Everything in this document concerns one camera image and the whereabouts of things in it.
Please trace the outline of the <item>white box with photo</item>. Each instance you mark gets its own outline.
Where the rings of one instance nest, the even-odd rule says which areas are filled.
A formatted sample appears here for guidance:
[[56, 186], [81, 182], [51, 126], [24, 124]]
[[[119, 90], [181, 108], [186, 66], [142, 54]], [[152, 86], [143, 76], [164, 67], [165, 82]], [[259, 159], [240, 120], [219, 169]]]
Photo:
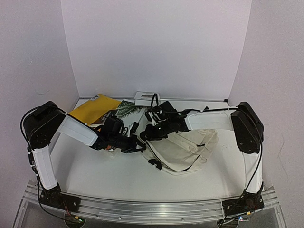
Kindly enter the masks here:
[[160, 103], [160, 96], [158, 93], [137, 91], [134, 99], [136, 106], [154, 106], [159, 105]]

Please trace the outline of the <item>beige canvas student bag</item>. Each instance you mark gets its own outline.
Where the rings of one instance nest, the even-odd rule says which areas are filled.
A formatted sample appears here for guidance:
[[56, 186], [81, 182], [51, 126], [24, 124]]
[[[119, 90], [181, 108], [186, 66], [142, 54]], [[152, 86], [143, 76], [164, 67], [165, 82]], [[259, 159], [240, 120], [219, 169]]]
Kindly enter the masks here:
[[170, 175], [189, 174], [202, 169], [218, 139], [218, 132], [213, 129], [170, 133], [165, 139], [147, 141], [142, 156], [150, 165]]

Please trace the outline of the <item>yellow hardcover book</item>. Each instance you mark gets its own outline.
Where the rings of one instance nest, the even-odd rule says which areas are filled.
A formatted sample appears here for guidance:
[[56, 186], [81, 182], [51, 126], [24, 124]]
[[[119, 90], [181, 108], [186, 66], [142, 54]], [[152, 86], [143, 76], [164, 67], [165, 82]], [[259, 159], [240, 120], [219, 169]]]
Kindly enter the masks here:
[[115, 110], [121, 101], [98, 94], [95, 99], [89, 99], [70, 114], [85, 124], [91, 125], [110, 110]]

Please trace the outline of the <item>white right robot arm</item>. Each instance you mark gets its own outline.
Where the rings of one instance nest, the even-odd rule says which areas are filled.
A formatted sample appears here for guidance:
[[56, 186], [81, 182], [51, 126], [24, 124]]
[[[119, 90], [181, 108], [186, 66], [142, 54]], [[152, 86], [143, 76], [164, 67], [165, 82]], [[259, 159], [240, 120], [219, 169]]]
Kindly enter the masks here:
[[262, 154], [264, 126], [249, 103], [217, 109], [185, 109], [177, 111], [170, 102], [151, 107], [145, 113], [149, 124], [140, 133], [145, 142], [176, 138], [178, 134], [197, 130], [228, 130], [234, 133], [236, 145], [243, 154], [246, 183], [237, 200], [226, 200], [229, 211], [233, 208], [255, 210], [264, 206]]

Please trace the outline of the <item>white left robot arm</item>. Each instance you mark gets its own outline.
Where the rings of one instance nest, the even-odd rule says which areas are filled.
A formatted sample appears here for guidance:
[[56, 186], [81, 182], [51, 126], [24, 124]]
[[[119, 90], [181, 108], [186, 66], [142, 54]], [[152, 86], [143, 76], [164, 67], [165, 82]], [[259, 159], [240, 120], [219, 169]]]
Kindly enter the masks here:
[[28, 110], [21, 118], [20, 131], [27, 144], [28, 159], [46, 200], [54, 207], [64, 202], [55, 176], [52, 153], [60, 137], [73, 139], [95, 151], [115, 147], [123, 153], [143, 152], [146, 145], [130, 133], [123, 120], [109, 116], [91, 127], [49, 101]]

